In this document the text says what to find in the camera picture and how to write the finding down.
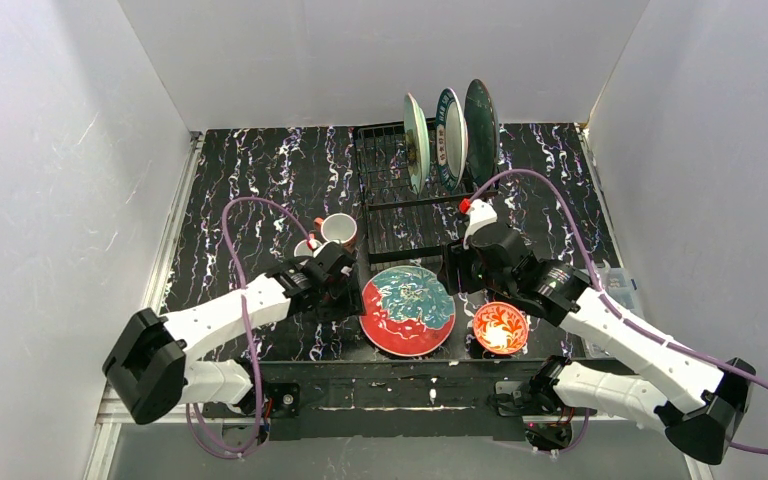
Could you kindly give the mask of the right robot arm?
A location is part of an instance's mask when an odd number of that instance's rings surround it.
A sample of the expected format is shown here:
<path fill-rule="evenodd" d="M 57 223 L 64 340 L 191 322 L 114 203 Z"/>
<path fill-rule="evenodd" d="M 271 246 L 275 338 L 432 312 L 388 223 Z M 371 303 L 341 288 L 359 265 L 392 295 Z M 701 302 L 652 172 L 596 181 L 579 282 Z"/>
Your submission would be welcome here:
<path fill-rule="evenodd" d="M 551 356 L 518 393 L 500 395 L 505 408 L 597 410 L 664 434 L 700 462 L 722 463 L 748 409 L 748 363 L 734 358 L 717 367 L 670 349 L 660 331 L 597 291 L 583 271 L 537 257 L 499 222 L 444 245 L 438 278 L 448 293 L 485 290 L 596 343 L 632 371 L 617 375 Z"/>

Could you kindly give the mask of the light green flower plate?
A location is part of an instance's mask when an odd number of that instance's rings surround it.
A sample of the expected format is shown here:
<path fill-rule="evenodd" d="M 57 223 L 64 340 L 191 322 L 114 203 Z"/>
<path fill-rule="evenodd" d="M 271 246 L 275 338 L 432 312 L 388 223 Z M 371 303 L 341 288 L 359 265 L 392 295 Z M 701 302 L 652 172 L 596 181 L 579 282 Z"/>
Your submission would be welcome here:
<path fill-rule="evenodd" d="M 412 191 L 421 196 L 430 174 L 431 153 L 424 111 L 416 98 L 404 97 L 404 146 Z"/>

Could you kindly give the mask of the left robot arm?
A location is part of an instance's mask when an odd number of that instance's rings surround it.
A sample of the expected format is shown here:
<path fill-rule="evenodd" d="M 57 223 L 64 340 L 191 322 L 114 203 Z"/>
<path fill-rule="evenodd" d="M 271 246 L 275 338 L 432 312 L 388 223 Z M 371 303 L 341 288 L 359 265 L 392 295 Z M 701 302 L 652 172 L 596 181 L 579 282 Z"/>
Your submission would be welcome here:
<path fill-rule="evenodd" d="M 301 317 L 331 322 L 363 312 L 356 256 L 328 242 L 293 257 L 243 288 L 190 309 L 134 313 L 102 365 L 107 382 L 138 425 L 184 404 L 224 403 L 251 415 L 264 386 L 253 361 L 208 361 L 215 348 L 256 328 Z"/>

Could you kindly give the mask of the green rim lettered plate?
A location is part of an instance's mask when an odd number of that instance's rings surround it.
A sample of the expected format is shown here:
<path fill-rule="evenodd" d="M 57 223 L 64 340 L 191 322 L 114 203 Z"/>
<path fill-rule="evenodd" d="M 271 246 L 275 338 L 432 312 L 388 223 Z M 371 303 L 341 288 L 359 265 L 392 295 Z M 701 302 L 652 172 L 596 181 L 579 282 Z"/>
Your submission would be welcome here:
<path fill-rule="evenodd" d="M 451 88 L 444 88 L 437 102 L 435 150 L 440 181 L 447 191 L 453 192 L 465 171 L 468 134 L 463 108 Z"/>

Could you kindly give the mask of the black wire dish rack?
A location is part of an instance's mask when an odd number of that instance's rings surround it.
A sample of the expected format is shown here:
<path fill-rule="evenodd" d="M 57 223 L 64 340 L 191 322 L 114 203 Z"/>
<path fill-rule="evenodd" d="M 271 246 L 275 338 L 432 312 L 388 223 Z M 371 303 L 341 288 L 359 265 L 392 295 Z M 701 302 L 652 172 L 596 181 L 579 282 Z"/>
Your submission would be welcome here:
<path fill-rule="evenodd" d="M 432 164 L 422 191 L 415 192 L 401 123 L 356 127 L 353 143 L 370 267 L 378 272 L 413 263 L 433 269 L 442 247 L 463 235 L 458 205 L 478 184 L 466 171 L 449 191 Z"/>

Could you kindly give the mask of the dark blue glazed plate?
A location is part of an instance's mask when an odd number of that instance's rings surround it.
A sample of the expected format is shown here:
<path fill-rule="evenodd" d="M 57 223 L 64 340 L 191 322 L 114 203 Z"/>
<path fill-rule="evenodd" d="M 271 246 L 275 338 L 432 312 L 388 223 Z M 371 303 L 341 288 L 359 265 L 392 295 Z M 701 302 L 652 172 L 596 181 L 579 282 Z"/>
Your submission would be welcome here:
<path fill-rule="evenodd" d="M 476 187 L 497 173 L 500 151 L 498 116 L 486 84 L 473 79 L 467 89 L 464 118 L 468 131 L 467 168 Z"/>

